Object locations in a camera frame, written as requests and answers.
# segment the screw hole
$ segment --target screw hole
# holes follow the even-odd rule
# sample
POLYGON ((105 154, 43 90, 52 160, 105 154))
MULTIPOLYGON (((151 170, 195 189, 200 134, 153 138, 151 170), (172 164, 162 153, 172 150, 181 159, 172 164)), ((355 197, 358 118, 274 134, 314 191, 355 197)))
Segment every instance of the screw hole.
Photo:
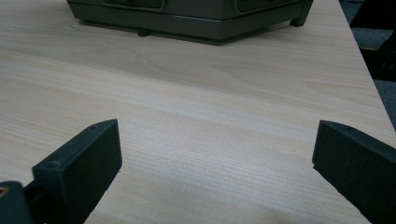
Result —
POLYGON ((49 162, 46 167, 48 169, 55 169, 55 168, 58 168, 58 166, 59 166, 59 162, 52 161, 52 162, 49 162))
POLYGON ((0 187, 0 198, 8 193, 7 187, 0 187))

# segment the wooden table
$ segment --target wooden table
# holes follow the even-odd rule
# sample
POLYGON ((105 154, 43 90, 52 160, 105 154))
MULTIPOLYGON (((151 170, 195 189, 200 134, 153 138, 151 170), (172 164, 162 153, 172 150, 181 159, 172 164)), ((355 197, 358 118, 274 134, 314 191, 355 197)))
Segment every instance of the wooden table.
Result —
POLYGON ((0 3, 0 182, 118 119, 123 166, 86 223, 367 223, 312 169, 318 122, 396 137, 336 0, 215 46, 0 3))

